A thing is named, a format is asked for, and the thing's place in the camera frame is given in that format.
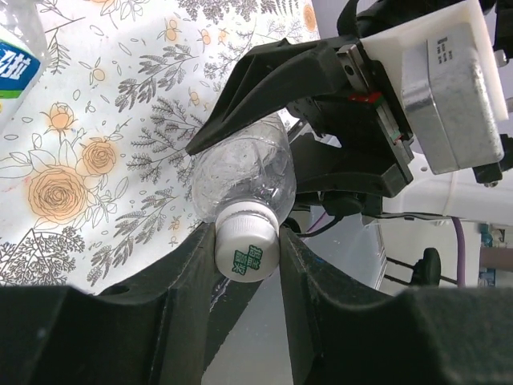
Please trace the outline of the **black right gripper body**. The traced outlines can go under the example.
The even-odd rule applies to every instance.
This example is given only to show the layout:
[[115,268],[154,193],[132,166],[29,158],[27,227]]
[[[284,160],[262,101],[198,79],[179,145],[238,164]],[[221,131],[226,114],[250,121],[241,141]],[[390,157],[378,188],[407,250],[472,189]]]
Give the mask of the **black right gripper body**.
[[[368,58],[356,38],[343,39],[337,56],[347,78],[345,85],[329,95],[292,102],[288,112],[308,124],[310,134],[322,143],[394,158],[409,168],[413,134],[384,67]],[[295,205],[321,206],[332,217],[360,213],[386,218],[390,215],[384,207],[386,199],[359,192],[312,192],[297,193]]]

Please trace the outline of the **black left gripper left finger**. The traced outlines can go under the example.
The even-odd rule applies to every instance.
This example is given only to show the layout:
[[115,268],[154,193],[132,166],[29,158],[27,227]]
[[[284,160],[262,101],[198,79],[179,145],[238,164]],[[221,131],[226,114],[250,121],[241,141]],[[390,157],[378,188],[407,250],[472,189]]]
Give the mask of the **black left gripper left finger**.
[[214,229],[93,296],[71,286],[1,290],[4,384],[198,384]]

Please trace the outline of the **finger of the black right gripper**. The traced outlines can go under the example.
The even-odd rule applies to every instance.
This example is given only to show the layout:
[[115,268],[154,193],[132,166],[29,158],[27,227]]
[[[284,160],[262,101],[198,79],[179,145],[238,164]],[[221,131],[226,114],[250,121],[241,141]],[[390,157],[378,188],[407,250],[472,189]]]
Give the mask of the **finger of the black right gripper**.
[[290,148],[298,194],[338,191],[393,198],[413,180],[394,158],[337,148],[312,134],[296,138]]
[[300,99],[332,94],[347,82],[337,56],[343,38],[254,47],[233,68],[203,127],[186,146],[196,155]]

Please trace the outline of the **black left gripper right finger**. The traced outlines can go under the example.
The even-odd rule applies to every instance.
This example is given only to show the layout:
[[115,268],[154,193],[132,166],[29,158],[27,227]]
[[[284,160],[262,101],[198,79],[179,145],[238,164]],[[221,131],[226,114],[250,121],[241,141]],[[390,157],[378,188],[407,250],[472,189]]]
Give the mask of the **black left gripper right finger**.
[[389,296],[280,231],[296,384],[509,384],[509,288],[410,288]]

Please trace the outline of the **clear bottle white cap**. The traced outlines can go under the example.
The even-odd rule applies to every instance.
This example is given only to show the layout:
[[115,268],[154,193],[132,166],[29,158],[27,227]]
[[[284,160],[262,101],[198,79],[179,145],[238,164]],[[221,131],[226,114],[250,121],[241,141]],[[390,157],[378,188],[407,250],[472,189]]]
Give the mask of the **clear bottle white cap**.
[[288,133],[275,112],[198,155],[192,203],[202,221],[214,222],[231,203],[259,201],[283,223],[296,188]]

